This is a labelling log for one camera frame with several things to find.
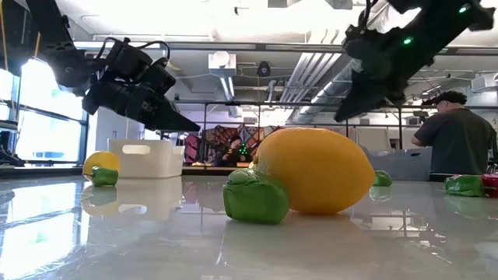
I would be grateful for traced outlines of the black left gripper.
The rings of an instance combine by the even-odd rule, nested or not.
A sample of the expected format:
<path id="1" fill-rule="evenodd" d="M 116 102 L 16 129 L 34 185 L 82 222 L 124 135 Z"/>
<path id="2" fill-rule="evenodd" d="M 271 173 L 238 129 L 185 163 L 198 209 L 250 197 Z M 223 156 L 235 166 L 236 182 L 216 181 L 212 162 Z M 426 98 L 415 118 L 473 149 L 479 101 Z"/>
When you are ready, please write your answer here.
<path id="1" fill-rule="evenodd" d="M 200 126 L 181 114 L 165 97 L 176 79 L 162 65 L 147 68 L 138 80 L 122 79 L 106 70 L 83 98 L 88 114 L 105 107 L 142 123 L 148 130 L 199 131 Z"/>

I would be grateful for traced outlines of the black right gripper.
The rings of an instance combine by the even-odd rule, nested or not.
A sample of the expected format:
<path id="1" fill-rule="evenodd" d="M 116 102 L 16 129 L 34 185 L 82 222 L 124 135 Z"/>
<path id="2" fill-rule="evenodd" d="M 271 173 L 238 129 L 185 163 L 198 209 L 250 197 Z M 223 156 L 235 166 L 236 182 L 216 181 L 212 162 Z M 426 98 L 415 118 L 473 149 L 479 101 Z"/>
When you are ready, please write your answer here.
<path id="1" fill-rule="evenodd" d="M 335 113 L 337 122 L 381 108 L 385 105 L 384 98 L 405 100 L 398 88 L 400 83 L 390 80 L 393 63 L 386 53 L 376 49 L 373 43 L 344 50 L 359 66 L 351 71 L 352 86 Z"/>

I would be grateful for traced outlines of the yellow toy lemon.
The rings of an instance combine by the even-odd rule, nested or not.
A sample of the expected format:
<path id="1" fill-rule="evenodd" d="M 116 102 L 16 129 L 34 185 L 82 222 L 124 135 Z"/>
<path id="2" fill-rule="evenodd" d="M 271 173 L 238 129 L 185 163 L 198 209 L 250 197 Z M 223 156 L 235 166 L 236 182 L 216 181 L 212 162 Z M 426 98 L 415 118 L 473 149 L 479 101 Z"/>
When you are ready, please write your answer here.
<path id="1" fill-rule="evenodd" d="M 108 151 L 98 151 L 90 155 L 82 166 L 82 175 L 91 180 L 94 167 L 103 167 L 110 170 L 119 171 L 121 164 L 116 154 Z"/>

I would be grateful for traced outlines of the orange-yellow toy lemon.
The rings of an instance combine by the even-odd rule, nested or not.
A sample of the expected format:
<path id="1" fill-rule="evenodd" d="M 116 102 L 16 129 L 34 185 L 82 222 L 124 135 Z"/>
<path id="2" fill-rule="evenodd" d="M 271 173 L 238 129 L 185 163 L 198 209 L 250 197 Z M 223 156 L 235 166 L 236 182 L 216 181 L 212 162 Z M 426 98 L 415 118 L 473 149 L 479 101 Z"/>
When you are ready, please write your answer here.
<path id="1" fill-rule="evenodd" d="M 271 133 L 259 145 L 253 167 L 283 184 L 290 209 L 308 215 L 333 215 L 353 206 L 376 179 L 353 140 L 322 128 Z"/>

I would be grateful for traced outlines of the green toy bell pepper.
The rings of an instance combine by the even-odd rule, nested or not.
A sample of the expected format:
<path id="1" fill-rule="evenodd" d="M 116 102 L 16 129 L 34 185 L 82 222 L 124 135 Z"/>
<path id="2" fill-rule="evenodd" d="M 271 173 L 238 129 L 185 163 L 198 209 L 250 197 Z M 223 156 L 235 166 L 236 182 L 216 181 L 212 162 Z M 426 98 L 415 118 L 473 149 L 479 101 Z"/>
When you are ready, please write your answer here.
<path id="1" fill-rule="evenodd" d="M 289 211 L 283 185 L 251 168 L 234 170 L 228 176 L 223 203 L 226 215 L 240 222 L 279 224 Z"/>
<path id="2" fill-rule="evenodd" d="M 384 170 L 376 170 L 373 185 L 375 187 L 390 187 L 392 185 L 390 174 Z"/>
<path id="3" fill-rule="evenodd" d="M 118 171 L 104 167 L 92 168 L 92 183 L 94 187 L 109 187 L 117 183 Z"/>
<path id="4" fill-rule="evenodd" d="M 485 188 L 480 175 L 456 175 L 444 181 L 444 190 L 448 195 L 463 197 L 484 197 Z"/>

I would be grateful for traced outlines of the red toy bell pepper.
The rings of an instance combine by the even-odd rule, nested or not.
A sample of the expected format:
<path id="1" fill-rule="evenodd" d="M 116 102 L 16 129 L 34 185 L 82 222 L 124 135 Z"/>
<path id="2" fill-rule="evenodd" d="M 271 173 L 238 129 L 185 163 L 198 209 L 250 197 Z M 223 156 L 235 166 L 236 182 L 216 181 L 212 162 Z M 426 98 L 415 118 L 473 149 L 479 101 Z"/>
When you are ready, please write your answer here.
<path id="1" fill-rule="evenodd" d="M 487 197 L 498 198 L 498 173 L 483 174 L 482 184 Z"/>

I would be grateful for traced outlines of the white plastic basket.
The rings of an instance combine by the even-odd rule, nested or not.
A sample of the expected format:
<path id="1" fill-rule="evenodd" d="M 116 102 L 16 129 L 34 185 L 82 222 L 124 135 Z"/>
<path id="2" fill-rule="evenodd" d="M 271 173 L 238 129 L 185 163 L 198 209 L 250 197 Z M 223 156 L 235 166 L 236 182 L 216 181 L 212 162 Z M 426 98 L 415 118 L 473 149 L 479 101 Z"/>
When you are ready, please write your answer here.
<path id="1" fill-rule="evenodd" d="M 119 178 L 170 178 L 182 173 L 185 147 L 171 141 L 109 139 L 108 148 L 119 159 Z"/>

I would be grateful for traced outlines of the silver ventilation ducts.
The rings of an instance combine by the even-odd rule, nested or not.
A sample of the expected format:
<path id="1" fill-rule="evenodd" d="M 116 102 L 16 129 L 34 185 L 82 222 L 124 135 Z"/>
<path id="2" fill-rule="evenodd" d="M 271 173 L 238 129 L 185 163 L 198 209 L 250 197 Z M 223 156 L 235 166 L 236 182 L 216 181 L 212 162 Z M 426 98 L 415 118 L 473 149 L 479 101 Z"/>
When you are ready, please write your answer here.
<path id="1" fill-rule="evenodd" d="M 286 83 L 275 111 L 275 123 L 310 121 L 334 101 L 332 90 L 350 85 L 354 64 L 344 54 L 304 53 Z"/>

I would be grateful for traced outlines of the person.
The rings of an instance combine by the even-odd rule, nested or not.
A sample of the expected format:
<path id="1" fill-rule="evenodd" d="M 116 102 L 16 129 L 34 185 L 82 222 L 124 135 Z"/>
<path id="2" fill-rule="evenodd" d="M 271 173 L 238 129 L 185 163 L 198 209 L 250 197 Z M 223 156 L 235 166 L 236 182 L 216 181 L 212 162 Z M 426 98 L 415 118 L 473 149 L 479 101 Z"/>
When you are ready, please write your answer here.
<path id="1" fill-rule="evenodd" d="M 249 163 L 251 155 L 248 147 L 243 143 L 240 136 L 233 136 L 230 139 L 228 149 L 222 154 L 219 165 L 222 167 L 237 167 L 238 163 Z"/>
<path id="2" fill-rule="evenodd" d="M 441 93 L 432 101 L 437 113 L 412 136 L 413 145 L 432 149 L 433 173 L 482 175 L 488 168 L 496 132 L 487 120 L 465 108 L 466 102 L 463 93 Z"/>

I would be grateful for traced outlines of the grey plastic basket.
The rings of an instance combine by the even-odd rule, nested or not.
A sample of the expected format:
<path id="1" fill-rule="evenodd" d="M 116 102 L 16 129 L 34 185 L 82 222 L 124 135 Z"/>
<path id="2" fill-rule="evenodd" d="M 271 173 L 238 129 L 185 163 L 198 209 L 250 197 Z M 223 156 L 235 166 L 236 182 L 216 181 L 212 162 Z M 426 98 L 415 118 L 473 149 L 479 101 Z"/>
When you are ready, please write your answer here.
<path id="1" fill-rule="evenodd" d="M 431 147 L 391 151 L 361 148 L 373 168 L 386 171 L 393 180 L 428 181 L 430 178 Z"/>

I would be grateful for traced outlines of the white ceiling fixture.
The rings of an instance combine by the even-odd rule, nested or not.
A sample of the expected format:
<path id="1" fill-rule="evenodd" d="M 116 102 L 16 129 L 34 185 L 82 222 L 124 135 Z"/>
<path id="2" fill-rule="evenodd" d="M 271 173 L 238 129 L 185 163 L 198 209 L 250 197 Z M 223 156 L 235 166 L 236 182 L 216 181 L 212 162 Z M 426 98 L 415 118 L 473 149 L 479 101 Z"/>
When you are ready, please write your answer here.
<path id="1" fill-rule="evenodd" d="M 219 78 L 229 78 L 237 74 L 237 56 L 227 51 L 209 54 L 209 72 Z"/>

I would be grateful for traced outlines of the black pipe rack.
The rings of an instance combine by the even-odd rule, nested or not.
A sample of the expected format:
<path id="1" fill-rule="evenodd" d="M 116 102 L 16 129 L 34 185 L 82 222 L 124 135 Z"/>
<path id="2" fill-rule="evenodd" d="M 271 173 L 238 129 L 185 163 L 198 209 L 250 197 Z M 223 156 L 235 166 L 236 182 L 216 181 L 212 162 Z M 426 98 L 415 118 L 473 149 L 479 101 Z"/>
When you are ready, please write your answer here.
<path id="1" fill-rule="evenodd" d="M 322 107 L 334 114 L 337 104 L 326 103 L 282 103 L 282 102 L 255 102 L 255 101 L 178 101 L 177 105 L 182 111 L 190 107 L 192 111 L 199 110 L 202 112 L 202 119 L 197 122 L 200 126 L 198 136 L 198 154 L 196 159 L 199 162 L 206 163 L 209 157 L 210 149 L 220 149 L 221 142 L 218 140 L 208 140 L 208 126 L 218 125 L 236 125 L 242 129 L 247 126 L 255 126 L 257 129 L 253 134 L 254 140 L 250 144 L 250 150 L 254 152 L 266 136 L 262 129 L 271 128 L 290 128 L 290 127 L 312 127 L 312 128 L 344 128 L 345 136 L 351 138 L 354 134 L 352 129 L 370 128 L 372 124 L 354 124 L 351 119 L 341 122 L 330 120 L 328 123 L 316 123 L 313 119 L 309 121 L 299 121 L 299 113 L 305 109 Z"/>

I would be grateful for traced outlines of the white air conditioner unit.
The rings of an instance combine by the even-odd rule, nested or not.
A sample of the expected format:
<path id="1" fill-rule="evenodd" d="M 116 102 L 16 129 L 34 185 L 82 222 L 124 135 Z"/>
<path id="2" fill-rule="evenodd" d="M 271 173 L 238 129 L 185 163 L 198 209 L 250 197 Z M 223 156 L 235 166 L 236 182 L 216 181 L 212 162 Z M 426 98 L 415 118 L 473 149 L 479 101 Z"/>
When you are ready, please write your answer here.
<path id="1" fill-rule="evenodd" d="M 476 76 L 471 80 L 470 88 L 473 93 L 498 91 L 498 72 Z"/>

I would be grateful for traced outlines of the black overhead frame bar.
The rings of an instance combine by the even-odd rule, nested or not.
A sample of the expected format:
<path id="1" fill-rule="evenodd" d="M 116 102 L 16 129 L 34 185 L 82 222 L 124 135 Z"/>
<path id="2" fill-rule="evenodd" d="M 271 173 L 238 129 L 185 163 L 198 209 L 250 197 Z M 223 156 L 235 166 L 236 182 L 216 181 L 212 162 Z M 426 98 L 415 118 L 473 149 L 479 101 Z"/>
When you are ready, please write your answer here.
<path id="1" fill-rule="evenodd" d="M 341 53 L 340 44 L 288 44 L 288 43 L 234 43 L 234 42 L 182 42 L 168 43 L 172 51 L 277 51 L 277 52 L 324 52 Z M 498 47 L 476 47 L 451 45 L 442 50 L 442 55 L 498 55 Z"/>

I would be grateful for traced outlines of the black table frame rail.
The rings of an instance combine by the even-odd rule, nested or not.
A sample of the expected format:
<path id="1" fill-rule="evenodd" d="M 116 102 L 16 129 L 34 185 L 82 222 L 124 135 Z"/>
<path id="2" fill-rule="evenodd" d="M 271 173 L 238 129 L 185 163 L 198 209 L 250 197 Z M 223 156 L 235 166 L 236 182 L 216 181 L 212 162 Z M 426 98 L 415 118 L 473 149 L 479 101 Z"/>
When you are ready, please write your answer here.
<path id="1" fill-rule="evenodd" d="M 227 176 L 237 168 L 222 168 L 222 167 L 199 167 L 186 166 L 182 169 L 183 176 Z M 15 168 L 0 168 L 0 180 L 6 179 L 28 179 L 40 177 L 68 177 L 81 176 L 81 167 L 15 167 Z"/>

